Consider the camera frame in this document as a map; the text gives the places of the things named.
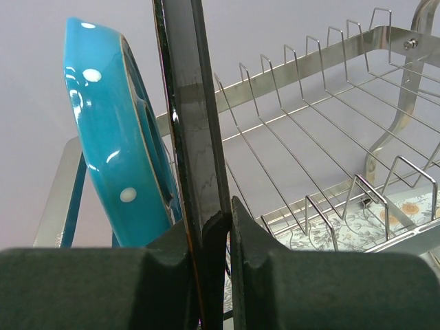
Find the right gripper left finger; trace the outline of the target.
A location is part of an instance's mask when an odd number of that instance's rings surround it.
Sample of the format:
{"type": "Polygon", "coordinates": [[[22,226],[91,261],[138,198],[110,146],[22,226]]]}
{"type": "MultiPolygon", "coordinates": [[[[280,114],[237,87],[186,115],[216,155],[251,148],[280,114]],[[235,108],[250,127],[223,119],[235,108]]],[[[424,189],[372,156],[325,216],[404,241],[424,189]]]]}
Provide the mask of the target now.
{"type": "Polygon", "coordinates": [[[2,329],[220,329],[219,292],[199,304],[184,224],[136,248],[1,253],[2,329]]]}

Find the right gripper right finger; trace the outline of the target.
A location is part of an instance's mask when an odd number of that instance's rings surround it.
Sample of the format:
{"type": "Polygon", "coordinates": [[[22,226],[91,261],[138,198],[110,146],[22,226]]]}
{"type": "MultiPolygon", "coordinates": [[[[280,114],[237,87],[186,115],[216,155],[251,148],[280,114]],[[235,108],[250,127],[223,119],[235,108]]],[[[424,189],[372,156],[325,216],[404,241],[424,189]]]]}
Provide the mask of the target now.
{"type": "Polygon", "coordinates": [[[292,251],[232,198],[235,329],[438,329],[439,281],[417,256],[292,251]]]}

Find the blue dotted plate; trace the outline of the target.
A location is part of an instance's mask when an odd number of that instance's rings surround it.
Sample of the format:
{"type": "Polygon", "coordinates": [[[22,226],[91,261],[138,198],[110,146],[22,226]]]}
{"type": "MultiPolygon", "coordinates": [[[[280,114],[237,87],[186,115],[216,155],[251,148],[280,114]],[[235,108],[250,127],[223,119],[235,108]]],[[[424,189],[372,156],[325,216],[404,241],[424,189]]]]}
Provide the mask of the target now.
{"type": "Polygon", "coordinates": [[[65,26],[63,70],[82,153],[122,247],[142,247],[182,218],[177,185],[126,38],[82,19],[65,26]]]}

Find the steel dish rack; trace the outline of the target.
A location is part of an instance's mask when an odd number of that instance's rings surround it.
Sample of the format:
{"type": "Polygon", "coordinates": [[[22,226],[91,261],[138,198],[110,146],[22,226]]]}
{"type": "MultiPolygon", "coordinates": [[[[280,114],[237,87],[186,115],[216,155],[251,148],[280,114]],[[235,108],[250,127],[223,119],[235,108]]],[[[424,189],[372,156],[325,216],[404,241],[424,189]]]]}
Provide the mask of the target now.
{"type": "MultiPolygon", "coordinates": [[[[392,12],[373,11],[368,28],[353,20],[305,39],[303,53],[283,48],[282,63],[261,56],[261,72],[241,79],[212,74],[229,197],[278,239],[308,237],[372,203],[385,211],[385,242],[365,252],[439,253],[438,1],[421,1],[409,29],[392,12]],[[415,225],[391,201],[432,194],[428,223],[415,225]]],[[[179,194],[168,105],[155,115],[179,194]]],[[[64,149],[34,245],[70,247],[86,176],[79,137],[64,149]]]]}

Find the black square plate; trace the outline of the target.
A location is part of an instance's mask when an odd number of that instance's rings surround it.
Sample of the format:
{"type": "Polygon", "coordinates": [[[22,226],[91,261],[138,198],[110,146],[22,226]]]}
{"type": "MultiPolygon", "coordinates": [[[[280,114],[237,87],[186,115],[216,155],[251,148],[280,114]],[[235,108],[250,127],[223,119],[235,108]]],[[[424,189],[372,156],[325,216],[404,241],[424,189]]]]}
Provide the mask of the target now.
{"type": "Polygon", "coordinates": [[[154,1],[181,204],[203,329],[222,329],[231,210],[201,1],[154,1]]]}

